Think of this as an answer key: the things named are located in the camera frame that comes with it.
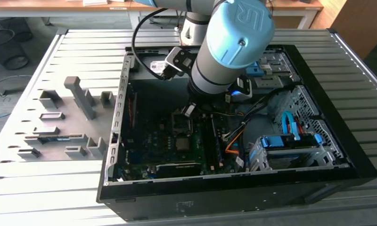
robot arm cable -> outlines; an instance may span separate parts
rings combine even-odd
[[[137,52],[136,52],[136,36],[137,36],[137,33],[138,33],[138,29],[141,27],[141,25],[145,23],[145,21],[153,17],[156,14],[164,12],[165,10],[168,10],[166,8],[161,8],[158,9],[157,11],[154,11],[153,13],[150,13],[149,15],[146,15],[144,17],[144,19],[140,21],[134,31],[133,31],[133,38],[132,38],[132,51],[133,51],[133,56],[136,57],[136,60],[138,61],[140,65],[146,69],[146,71],[160,80],[165,80],[165,77],[160,76],[158,74],[156,74],[150,68],[146,66],[146,64],[142,62],[142,60],[140,59],[138,55],[137,55]]]

